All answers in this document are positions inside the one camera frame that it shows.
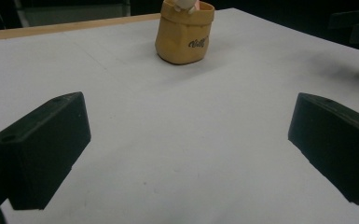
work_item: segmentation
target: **white table surface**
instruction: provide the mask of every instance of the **white table surface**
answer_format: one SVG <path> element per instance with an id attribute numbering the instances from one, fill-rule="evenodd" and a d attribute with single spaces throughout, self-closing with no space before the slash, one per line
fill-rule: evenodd
<path id="1" fill-rule="evenodd" d="M 359 112 L 359 50 L 217 11 L 204 60 L 154 49 L 159 21 L 0 40 L 0 131 L 85 95 L 92 139 L 44 211 L 15 223 L 359 223 L 287 140 L 297 94 Z"/>

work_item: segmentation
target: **brown paper bag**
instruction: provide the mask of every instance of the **brown paper bag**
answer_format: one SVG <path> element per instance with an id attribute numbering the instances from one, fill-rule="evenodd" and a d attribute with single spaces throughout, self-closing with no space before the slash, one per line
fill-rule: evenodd
<path id="1" fill-rule="evenodd" d="M 214 20 L 214 7 L 200 2 L 200 10 L 189 14 L 177 12 L 171 0 L 161 7 L 156 51 L 165 61 L 175 64 L 194 63 L 201 60 L 209 46 L 209 34 Z"/>

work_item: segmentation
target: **dark background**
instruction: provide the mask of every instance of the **dark background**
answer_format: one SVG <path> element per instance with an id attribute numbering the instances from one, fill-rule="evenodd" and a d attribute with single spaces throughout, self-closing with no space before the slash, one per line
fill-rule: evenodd
<path id="1" fill-rule="evenodd" d="M 21 0 L 24 7 L 61 7 L 121 3 L 121 0 Z M 162 0 L 131 0 L 131 14 L 157 13 Z M 216 9 L 235 7 L 268 21 L 359 49 L 350 45 L 351 28 L 328 30 L 332 13 L 359 10 L 358 1 L 339 0 L 205 0 Z M 11 0 L 0 0 L 0 29 L 21 27 Z"/>

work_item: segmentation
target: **screw hole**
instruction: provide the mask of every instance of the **screw hole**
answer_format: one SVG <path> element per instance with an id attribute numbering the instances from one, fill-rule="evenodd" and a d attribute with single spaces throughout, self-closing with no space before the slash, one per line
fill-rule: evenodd
<path id="1" fill-rule="evenodd" d="M 11 140 L 13 140 L 13 139 L 15 139 L 15 138 L 16 138 L 16 135 L 11 134 L 11 135 L 8 135 L 8 136 L 3 137 L 3 138 L 2 138 L 2 142 L 9 142 L 9 141 L 11 141 Z"/>

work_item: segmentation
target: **wooden table edge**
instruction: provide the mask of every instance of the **wooden table edge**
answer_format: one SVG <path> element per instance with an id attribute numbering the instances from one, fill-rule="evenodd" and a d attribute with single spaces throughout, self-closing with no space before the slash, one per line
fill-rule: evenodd
<path id="1" fill-rule="evenodd" d="M 9 39 L 9 38 L 23 37 L 30 35 L 52 34 L 58 32 L 89 29 L 89 28 L 108 26 L 108 25 L 125 24 L 130 22 L 137 22 L 137 21 L 151 21 L 151 20 L 157 20 L 159 18 L 160 18 L 160 14 L 155 13 L 155 14 L 146 14 L 140 16 L 97 20 L 97 21 L 80 21 L 80 22 L 71 22 L 71 23 L 63 23 L 63 24 L 55 24 L 55 25 L 0 30 L 0 39 Z"/>

